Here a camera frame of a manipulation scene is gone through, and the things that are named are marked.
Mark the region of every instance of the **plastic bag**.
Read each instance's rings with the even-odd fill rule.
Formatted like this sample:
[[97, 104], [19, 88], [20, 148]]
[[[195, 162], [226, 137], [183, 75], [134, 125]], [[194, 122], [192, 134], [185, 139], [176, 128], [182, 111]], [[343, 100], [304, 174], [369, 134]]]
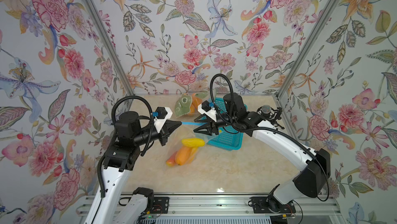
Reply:
[[193, 130], [198, 127], [197, 125], [187, 125], [187, 124], [182, 124], [179, 128], [177, 128], [171, 136], [168, 138], [167, 142], [167, 158], [169, 158], [166, 163], [167, 165], [171, 166], [177, 166], [177, 160], [175, 159], [177, 153], [180, 161], [184, 161], [182, 164], [190, 164], [195, 156], [197, 156], [197, 152], [200, 150], [199, 147], [184, 147], [182, 144], [183, 139], [188, 139], [188, 138], [199, 138], [204, 140], [205, 143], [207, 143], [210, 139], [212, 139], [212, 136], [208, 136], [202, 133], [195, 133]]

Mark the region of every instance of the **microphone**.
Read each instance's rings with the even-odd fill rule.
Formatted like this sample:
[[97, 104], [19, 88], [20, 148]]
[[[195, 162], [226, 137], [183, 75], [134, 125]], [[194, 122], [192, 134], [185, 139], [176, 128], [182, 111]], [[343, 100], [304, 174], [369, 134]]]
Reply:
[[270, 105], [264, 105], [264, 106], [261, 108], [261, 111], [262, 111], [262, 113], [264, 113], [264, 114], [269, 114], [269, 113], [271, 112], [271, 107], [270, 107]]

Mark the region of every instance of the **papaya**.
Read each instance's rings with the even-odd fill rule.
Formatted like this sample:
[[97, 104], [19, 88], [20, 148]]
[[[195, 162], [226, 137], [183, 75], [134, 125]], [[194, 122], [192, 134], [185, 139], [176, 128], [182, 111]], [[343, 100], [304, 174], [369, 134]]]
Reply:
[[184, 165], [187, 159], [190, 157], [191, 151], [191, 147], [182, 146], [182, 148], [179, 149], [179, 151], [175, 155], [175, 162], [178, 165]]

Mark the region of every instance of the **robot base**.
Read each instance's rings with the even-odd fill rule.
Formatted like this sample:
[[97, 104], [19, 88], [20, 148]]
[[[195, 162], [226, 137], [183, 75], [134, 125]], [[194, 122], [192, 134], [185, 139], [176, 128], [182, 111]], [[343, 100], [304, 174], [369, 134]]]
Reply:
[[[255, 214], [271, 214], [274, 213], [273, 211], [271, 211], [269, 209], [268, 203], [267, 203], [267, 197], [251, 197], [251, 202], [250, 205], [252, 206], [252, 208], [254, 209], [254, 213]], [[280, 208], [280, 214], [290, 214], [295, 213], [295, 205], [294, 203], [291, 201], [288, 204], [283, 205], [282, 208]]]

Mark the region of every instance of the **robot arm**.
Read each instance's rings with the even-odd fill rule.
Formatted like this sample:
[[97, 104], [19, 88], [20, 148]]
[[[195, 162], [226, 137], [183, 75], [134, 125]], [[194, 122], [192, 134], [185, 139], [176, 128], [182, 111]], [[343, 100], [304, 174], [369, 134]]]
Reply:
[[277, 185], [269, 194], [266, 207], [270, 211], [277, 213], [283, 205], [303, 195], [317, 197], [330, 177], [330, 154], [323, 149], [314, 151], [278, 131], [274, 125], [279, 126], [276, 120], [280, 119], [281, 109], [272, 109], [274, 111], [272, 114], [267, 111], [271, 109], [270, 106], [264, 106], [261, 111], [258, 109], [257, 112], [248, 112], [245, 110], [241, 96], [236, 93], [234, 93], [235, 106], [232, 108], [230, 95], [229, 93], [224, 96], [227, 111], [225, 113], [217, 113], [214, 104], [207, 101], [198, 107], [202, 115], [195, 121], [204, 124], [196, 128], [195, 132], [218, 135], [220, 127], [230, 126], [229, 123], [235, 122], [233, 127], [237, 131], [245, 132], [268, 144], [295, 165], [300, 172], [283, 185]]

